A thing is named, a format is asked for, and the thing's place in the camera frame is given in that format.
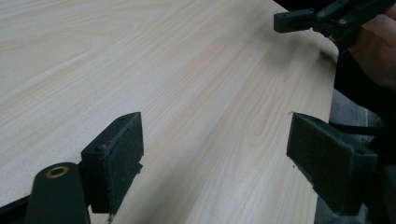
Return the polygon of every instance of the finger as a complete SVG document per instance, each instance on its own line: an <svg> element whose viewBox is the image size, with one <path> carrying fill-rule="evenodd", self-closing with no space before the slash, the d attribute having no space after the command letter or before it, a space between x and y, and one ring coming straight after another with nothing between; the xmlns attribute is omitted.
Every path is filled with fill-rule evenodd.
<svg viewBox="0 0 396 224"><path fill-rule="evenodd" d="M329 37L327 37L330 41L332 41L332 42L334 42L335 41L335 39L334 39L334 37L332 37L332 35L329 35Z"/></svg>
<svg viewBox="0 0 396 224"><path fill-rule="evenodd" d="M378 15L364 23L362 27L381 37L392 47L396 48L396 21L386 15Z"/></svg>
<svg viewBox="0 0 396 224"><path fill-rule="evenodd" d="M384 13L387 17L396 20L396 4Z"/></svg>

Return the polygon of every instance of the clamp jaw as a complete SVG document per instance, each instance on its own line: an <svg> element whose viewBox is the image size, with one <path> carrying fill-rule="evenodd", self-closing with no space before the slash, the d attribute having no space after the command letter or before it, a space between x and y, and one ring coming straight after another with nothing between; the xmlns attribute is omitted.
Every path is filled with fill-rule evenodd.
<svg viewBox="0 0 396 224"><path fill-rule="evenodd" d="M140 173L143 150L140 113L115 119L82 150L79 164L40 171L30 196L0 208L0 223L89 224L88 206L111 219Z"/></svg>
<svg viewBox="0 0 396 224"><path fill-rule="evenodd" d="M336 0L327 6L316 3L311 8L303 9L284 0L277 2L290 12L274 15L276 32L290 33L313 28L326 37L332 35L340 51L355 43L362 24L395 4L395 0ZM306 1L302 4L304 7L308 5Z"/></svg>
<svg viewBox="0 0 396 224"><path fill-rule="evenodd" d="M375 139L363 146L349 134ZM364 203L372 223L396 224L396 153L389 142L395 134L293 113L287 155L335 214L356 216Z"/></svg>

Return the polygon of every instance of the person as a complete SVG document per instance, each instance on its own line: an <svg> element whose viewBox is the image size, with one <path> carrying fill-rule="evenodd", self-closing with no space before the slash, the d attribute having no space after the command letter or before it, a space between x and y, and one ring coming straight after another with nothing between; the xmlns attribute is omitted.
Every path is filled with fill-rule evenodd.
<svg viewBox="0 0 396 224"><path fill-rule="evenodd" d="M361 27L355 44L338 57L334 88L389 117L389 104L396 107L396 5Z"/></svg>
<svg viewBox="0 0 396 224"><path fill-rule="evenodd" d="M374 83L396 91L396 5L364 23L348 50Z"/></svg>

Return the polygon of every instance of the wooden table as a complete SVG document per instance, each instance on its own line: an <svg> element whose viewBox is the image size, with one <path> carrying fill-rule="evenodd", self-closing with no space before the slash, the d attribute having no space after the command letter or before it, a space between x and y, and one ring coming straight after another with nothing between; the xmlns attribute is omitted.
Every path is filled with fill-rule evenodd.
<svg viewBox="0 0 396 224"><path fill-rule="evenodd" d="M329 117L336 48L274 32L281 11L270 0L2 1L0 205L141 111L144 167L114 223L312 223L317 195L286 156L290 112Z"/></svg>

